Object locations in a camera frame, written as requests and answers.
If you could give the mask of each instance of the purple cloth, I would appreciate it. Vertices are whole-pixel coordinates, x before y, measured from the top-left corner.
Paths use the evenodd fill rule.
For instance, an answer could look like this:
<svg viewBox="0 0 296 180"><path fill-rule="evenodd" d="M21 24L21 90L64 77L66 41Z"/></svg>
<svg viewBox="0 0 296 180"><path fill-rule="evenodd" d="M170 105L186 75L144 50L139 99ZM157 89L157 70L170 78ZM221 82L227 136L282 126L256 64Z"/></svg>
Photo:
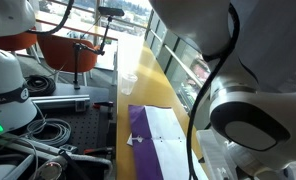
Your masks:
<svg viewBox="0 0 296 180"><path fill-rule="evenodd" d="M132 137L143 138L142 142L133 140L136 174L138 180L162 180L162 172L146 116L145 106L129 105Z"/></svg>

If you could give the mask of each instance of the orange chair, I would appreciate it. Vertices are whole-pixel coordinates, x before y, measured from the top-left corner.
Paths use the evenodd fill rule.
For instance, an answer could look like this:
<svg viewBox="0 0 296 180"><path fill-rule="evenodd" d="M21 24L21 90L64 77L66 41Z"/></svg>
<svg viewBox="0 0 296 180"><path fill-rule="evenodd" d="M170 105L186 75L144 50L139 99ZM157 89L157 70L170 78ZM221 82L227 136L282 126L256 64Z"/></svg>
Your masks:
<svg viewBox="0 0 296 180"><path fill-rule="evenodd" d="M17 56L15 51L29 48L37 62L40 64L40 59L33 46L34 44L36 44L36 42L37 35L26 32L11 36L2 36L0 37L0 49L11 51L14 56Z"/></svg>
<svg viewBox="0 0 296 180"><path fill-rule="evenodd" d="M59 71L75 72L75 51L73 43L82 43L89 48L97 49L88 40L80 40L56 35L38 35L38 44L44 55L45 61L51 68L55 69L54 80L57 82ZM82 73L84 85L87 86L86 72L90 72L97 62L97 55L86 50L79 52L78 70Z"/></svg>

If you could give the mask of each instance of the chair backrest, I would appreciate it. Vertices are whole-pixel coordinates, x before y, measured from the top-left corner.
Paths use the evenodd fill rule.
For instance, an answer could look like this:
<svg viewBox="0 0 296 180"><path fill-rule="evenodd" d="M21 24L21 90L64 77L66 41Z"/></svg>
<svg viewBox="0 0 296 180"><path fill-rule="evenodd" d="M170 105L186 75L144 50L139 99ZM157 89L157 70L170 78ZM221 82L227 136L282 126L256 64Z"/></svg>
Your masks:
<svg viewBox="0 0 296 180"><path fill-rule="evenodd" d="M75 51L73 43L82 43L89 48L93 44L88 40L80 40L56 35L38 35L38 44L46 63L55 70L74 72ZM97 55L86 51L79 51L78 72L90 71L97 62Z"/></svg>
<svg viewBox="0 0 296 180"><path fill-rule="evenodd" d="M37 35L27 32L23 32L11 36L0 37L0 49L5 51L18 51L27 49L32 45L36 44Z"/></svg>

